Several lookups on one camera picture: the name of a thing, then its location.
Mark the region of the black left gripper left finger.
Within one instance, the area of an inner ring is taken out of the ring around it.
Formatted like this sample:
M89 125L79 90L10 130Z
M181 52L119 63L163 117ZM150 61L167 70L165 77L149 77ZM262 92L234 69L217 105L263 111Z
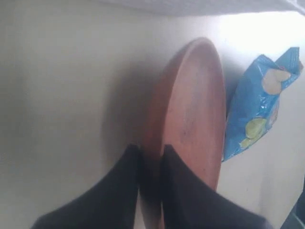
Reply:
M40 216L34 229L132 229L138 197L141 152L128 145L122 157L90 190Z

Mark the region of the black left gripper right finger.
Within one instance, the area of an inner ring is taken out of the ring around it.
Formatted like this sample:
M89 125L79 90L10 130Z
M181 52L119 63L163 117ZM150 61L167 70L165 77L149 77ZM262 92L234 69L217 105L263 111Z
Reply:
M222 197L166 145L161 162L163 217L167 229L270 229L267 219Z

